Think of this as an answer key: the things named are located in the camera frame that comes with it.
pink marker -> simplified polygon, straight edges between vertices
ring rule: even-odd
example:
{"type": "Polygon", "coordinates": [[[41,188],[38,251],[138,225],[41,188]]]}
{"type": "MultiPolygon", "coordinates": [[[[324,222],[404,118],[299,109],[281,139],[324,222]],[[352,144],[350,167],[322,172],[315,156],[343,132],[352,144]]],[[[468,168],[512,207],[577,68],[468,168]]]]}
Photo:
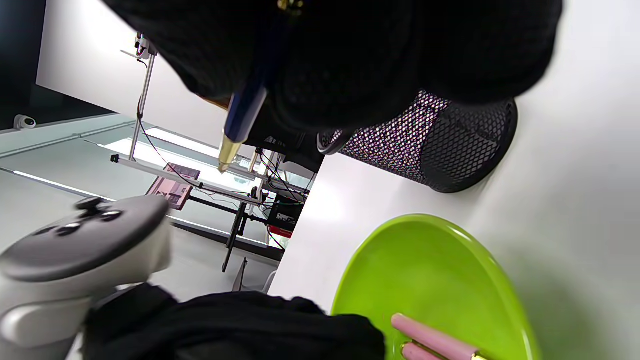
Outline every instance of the pink marker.
{"type": "Polygon", "coordinates": [[[402,346],[402,356],[406,360],[440,360],[436,355],[421,349],[414,343],[406,343],[402,346]]]}
{"type": "Polygon", "coordinates": [[[486,360],[478,354],[477,347],[473,347],[440,331],[422,325],[405,315],[395,314],[392,316],[391,325],[420,345],[440,354],[447,360],[486,360]]]}

white table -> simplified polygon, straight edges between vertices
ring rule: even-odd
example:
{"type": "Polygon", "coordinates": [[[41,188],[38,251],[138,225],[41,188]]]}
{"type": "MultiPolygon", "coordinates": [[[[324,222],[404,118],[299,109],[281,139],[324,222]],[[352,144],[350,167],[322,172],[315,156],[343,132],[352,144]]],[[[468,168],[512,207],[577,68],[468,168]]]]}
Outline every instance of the white table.
{"type": "Polygon", "coordinates": [[[517,99],[516,138],[487,180],[441,194],[343,155],[326,158],[269,293],[329,310],[375,228],[427,213],[494,254],[545,360],[638,359],[640,3],[565,5],[554,62],[517,99]]]}

aluminum rod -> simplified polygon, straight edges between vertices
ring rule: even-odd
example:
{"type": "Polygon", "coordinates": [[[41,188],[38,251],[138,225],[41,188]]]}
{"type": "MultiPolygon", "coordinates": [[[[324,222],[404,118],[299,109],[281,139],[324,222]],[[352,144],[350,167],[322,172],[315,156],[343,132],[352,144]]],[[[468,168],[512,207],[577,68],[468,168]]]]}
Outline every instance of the aluminum rod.
{"type": "Polygon", "coordinates": [[[256,200],[256,199],[253,199],[251,197],[246,197],[246,196],[240,195],[238,193],[234,193],[232,191],[220,188],[220,187],[215,186],[215,185],[205,184],[205,183],[203,183],[201,181],[197,181],[197,180],[190,180],[190,181],[187,182],[183,178],[181,178],[179,175],[174,174],[173,172],[167,172],[167,171],[164,171],[164,170],[148,167],[146,165],[139,164],[139,163],[137,163],[135,161],[126,160],[126,159],[123,159],[123,158],[120,158],[120,157],[118,157],[117,161],[114,161],[114,162],[118,163],[118,164],[122,164],[122,165],[124,165],[126,167],[135,168],[137,170],[141,170],[141,171],[147,172],[147,173],[155,175],[155,176],[160,176],[160,177],[163,177],[163,178],[165,178],[167,180],[175,181],[175,182],[180,183],[180,184],[191,185],[191,186],[194,186],[196,188],[207,190],[208,192],[213,192],[213,193],[217,193],[217,194],[220,194],[220,195],[224,195],[226,197],[230,197],[231,199],[238,200],[240,202],[244,202],[244,203],[249,204],[249,205],[256,205],[256,206],[260,205],[260,202],[258,200],[256,200]]]}
{"type": "Polygon", "coordinates": [[[134,153],[136,152],[136,144],[138,143],[138,136],[140,135],[140,130],[142,130],[142,114],[145,112],[145,104],[147,103],[147,94],[149,93],[149,83],[151,82],[151,72],[154,69],[154,63],[156,62],[156,56],[151,55],[151,59],[149,60],[149,65],[147,67],[147,76],[145,77],[145,84],[142,87],[142,95],[140,96],[140,102],[138,103],[138,109],[136,109],[136,129],[133,133],[133,141],[131,142],[131,151],[129,151],[129,160],[135,161],[134,153]]]}

green bowl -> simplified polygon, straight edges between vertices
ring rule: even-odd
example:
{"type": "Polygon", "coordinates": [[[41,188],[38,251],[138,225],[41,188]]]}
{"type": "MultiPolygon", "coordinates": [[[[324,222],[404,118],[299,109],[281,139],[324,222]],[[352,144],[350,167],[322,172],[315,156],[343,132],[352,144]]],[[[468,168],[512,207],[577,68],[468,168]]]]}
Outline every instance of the green bowl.
{"type": "Polygon", "coordinates": [[[332,313],[368,317],[387,359],[409,339],[391,327],[402,313],[482,349],[493,360],[539,360],[513,287],[491,254],[458,226],[407,215],[379,227],[344,272],[332,313]]]}

black mesh pencil holder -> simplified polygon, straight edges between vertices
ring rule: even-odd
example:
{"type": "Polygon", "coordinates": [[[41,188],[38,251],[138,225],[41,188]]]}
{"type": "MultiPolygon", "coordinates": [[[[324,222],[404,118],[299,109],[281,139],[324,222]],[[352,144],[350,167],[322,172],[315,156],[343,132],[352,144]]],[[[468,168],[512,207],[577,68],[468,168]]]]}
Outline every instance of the black mesh pencil holder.
{"type": "Polygon", "coordinates": [[[463,106],[420,92],[398,118],[354,133],[318,135],[325,155],[340,152],[382,170],[454,193],[500,163],[518,123],[515,102],[463,106]]]}

